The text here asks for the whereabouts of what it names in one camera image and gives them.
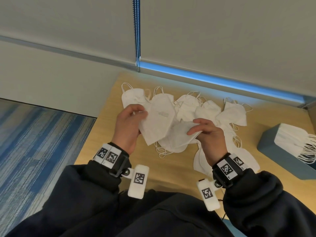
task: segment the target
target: dark clothing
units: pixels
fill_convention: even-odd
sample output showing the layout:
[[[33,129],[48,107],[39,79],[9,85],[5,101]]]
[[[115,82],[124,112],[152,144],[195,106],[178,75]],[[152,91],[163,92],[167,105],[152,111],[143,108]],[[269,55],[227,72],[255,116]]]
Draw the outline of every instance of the dark clothing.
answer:
[[[43,209],[7,236],[232,236],[215,211],[192,196],[150,190],[119,194],[120,178],[101,164],[67,166]],[[225,192],[224,209],[247,236],[316,236],[316,216],[279,179],[251,169]]]

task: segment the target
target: beige roller blind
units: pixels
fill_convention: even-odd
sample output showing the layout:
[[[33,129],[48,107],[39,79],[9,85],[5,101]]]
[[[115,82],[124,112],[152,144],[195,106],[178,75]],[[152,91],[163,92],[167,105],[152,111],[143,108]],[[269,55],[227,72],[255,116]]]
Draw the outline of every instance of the beige roller blind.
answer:
[[[0,0],[0,35],[135,64],[132,0]]]
[[[141,60],[316,96],[316,0],[141,0]]]

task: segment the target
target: hand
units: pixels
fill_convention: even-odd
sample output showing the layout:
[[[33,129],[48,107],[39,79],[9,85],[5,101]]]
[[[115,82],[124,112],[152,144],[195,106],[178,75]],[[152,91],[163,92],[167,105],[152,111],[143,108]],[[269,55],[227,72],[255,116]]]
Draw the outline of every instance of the hand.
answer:
[[[199,125],[192,127],[187,132],[187,135],[202,131],[196,139],[201,142],[208,164],[213,166],[227,154],[224,132],[221,128],[216,127],[212,121],[207,119],[194,119],[193,123],[199,123]]]
[[[138,125],[147,115],[148,112],[145,111],[142,105],[128,105],[116,118],[112,142],[125,150],[129,155],[132,154],[136,147],[137,137],[140,135]]]

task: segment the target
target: blue and gray carpet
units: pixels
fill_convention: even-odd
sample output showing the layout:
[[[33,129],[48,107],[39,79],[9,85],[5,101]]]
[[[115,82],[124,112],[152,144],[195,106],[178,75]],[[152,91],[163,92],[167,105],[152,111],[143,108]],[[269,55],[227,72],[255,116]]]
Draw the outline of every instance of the blue and gray carpet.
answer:
[[[39,211],[94,118],[0,99],[0,236]]]

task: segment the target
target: carpet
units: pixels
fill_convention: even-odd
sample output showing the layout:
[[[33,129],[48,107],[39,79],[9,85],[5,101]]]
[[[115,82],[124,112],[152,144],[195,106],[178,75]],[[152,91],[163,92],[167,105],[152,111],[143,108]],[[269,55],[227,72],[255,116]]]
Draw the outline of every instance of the carpet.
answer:
[[[0,236],[42,208],[64,167],[75,162],[94,122],[0,99]]]

